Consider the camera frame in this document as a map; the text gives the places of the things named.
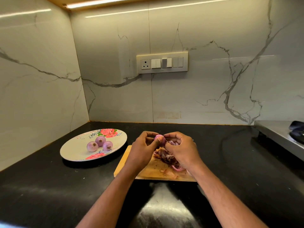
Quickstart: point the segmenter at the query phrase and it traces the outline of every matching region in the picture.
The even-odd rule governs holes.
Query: person
[[[155,132],[144,131],[132,144],[127,161],[100,198],[78,224],[77,228],[115,227],[126,194],[139,172],[150,162],[162,137],[154,140]],[[172,153],[203,189],[223,228],[267,227],[244,203],[241,202],[204,164],[191,137],[180,132],[165,134],[165,149]]]

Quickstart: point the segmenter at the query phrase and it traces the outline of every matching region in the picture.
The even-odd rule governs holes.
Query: cutting board
[[[118,175],[126,160],[129,156],[132,146],[128,146],[123,157],[121,158],[116,170],[114,177]],[[169,180],[169,181],[195,181],[195,179],[188,174],[186,170],[176,171],[168,164],[162,162],[158,158],[152,157],[149,164],[137,175],[135,179],[148,179],[148,180]]]

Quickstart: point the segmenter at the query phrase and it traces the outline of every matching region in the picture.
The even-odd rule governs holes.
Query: stainless steel stove
[[[289,135],[291,121],[261,121],[254,122],[254,127],[262,134],[283,146],[290,153],[304,161],[304,145],[295,141]]]

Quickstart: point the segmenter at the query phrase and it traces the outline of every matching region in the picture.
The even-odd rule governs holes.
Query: backsplash
[[[89,120],[69,16],[46,0],[0,0],[0,111],[0,170]]]
[[[304,120],[303,9],[304,0],[158,0],[73,13],[90,120]],[[136,55],[171,51],[189,51],[188,72],[137,75]]]

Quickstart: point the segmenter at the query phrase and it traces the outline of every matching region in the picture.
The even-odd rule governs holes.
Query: plate
[[[98,136],[104,136],[107,141],[113,143],[113,148],[110,151],[105,151],[102,147],[99,147],[95,152],[89,152],[87,150],[87,144],[95,141]],[[117,129],[100,129],[93,130],[80,134],[70,140],[68,140],[60,149],[60,155],[68,161],[90,161],[105,157],[116,150],[120,149],[127,141],[127,134],[122,130]]]

